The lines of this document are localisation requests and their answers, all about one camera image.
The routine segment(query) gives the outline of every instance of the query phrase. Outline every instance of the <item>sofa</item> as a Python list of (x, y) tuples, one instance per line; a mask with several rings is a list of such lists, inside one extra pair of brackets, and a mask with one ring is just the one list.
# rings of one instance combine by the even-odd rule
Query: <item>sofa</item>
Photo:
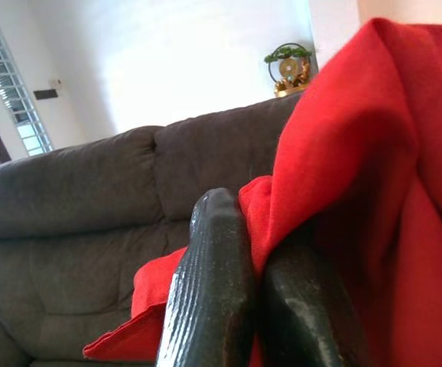
[(130, 317), (142, 265), (187, 245), (207, 190), (271, 172), (298, 99), (1, 165), (0, 366), (131, 365), (85, 361), (82, 348)]

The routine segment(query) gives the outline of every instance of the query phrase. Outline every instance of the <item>black object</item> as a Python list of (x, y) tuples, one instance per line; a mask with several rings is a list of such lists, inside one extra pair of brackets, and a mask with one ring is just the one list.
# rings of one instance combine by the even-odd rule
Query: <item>black object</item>
[(34, 96), (36, 99), (58, 98), (58, 93), (55, 89), (35, 90)]
[(245, 219), (227, 189), (194, 207), (190, 244), (172, 279), (157, 367), (246, 367), (255, 281)]
[(267, 366), (367, 367), (367, 345), (337, 273), (304, 225), (272, 253), (260, 313)]

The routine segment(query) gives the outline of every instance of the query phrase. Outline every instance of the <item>gray sofa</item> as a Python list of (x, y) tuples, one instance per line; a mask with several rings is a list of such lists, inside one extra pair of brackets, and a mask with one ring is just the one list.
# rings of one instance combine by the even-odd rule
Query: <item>gray sofa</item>
[(298, 98), (0, 166), (0, 366), (122, 365), (82, 348), (129, 318), (138, 268), (187, 244), (204, 192), (271, 172)]

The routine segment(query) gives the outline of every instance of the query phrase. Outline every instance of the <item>decorative ornament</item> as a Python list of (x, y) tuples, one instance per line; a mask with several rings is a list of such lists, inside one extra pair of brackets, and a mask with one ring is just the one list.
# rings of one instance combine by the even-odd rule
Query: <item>decorative ornament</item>
[[(307, 88), (310, 80), (310, 56), (311, 52), (300, 44), (289, 43), (282, 44), (265, 57), (268, 73), (275, 82), (275, 96), (288, 96)], [(282, 79), (276, 80), (271, 66), (279, 60), (279, 73)]]

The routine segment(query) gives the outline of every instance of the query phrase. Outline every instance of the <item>red cloth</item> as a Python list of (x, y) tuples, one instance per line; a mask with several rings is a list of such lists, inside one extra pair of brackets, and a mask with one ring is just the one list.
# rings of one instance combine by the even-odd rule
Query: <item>red cloth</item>
[[(273, 175), (239, 201), (257, 274), (317, 216), (316, 245), (342, 275), (377, 365), (442, 366), (442, 25), (364, 26), (297, 104)], [(140, 269), (133, 319), (88, 357), (155, 356), (182, 251)]]

